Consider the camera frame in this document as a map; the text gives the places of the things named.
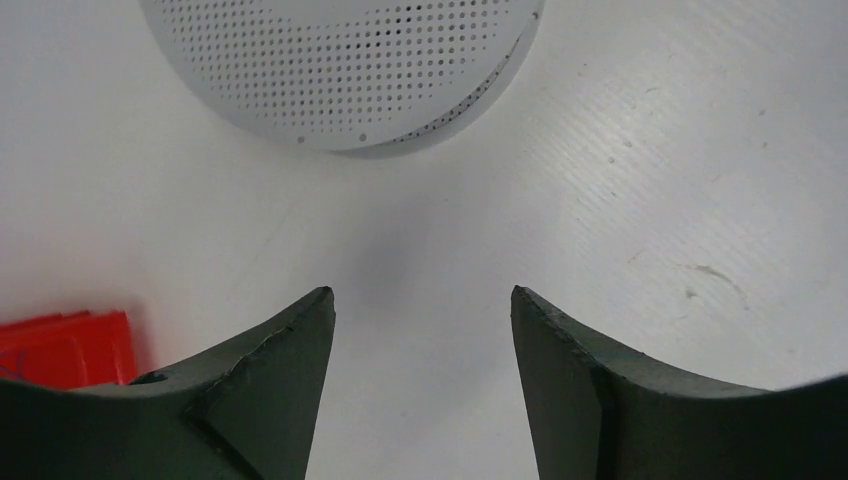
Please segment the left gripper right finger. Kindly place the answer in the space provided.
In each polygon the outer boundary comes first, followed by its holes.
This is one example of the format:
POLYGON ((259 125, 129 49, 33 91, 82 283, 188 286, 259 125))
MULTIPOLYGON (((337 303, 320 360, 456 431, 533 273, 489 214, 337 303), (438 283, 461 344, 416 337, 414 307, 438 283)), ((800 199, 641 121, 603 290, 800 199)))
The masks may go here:
POLYGON ((843 479, 845 375, 769 391, 666 364, 525 287, 511 325, 543 479, 843 479))

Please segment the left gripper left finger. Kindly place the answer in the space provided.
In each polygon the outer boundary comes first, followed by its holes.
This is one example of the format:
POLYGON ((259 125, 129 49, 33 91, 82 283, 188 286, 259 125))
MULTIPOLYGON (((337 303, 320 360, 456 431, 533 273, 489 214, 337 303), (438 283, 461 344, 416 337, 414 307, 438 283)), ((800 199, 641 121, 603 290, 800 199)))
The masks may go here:
POLYGON ((319 287, 126 385, 1 384, 5 479, 302 479, 333 343, 319 287))

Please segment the white perforated spool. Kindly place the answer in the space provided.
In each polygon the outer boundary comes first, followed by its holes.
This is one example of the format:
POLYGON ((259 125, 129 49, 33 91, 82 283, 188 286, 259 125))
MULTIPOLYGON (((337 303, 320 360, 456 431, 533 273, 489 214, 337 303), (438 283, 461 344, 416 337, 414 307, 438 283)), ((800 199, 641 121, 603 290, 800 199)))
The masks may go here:
POLYGON ((326 152, 391 155, 467 127, 536 36, 536 0, 156 0, 141 11, 212 111, 326 152))

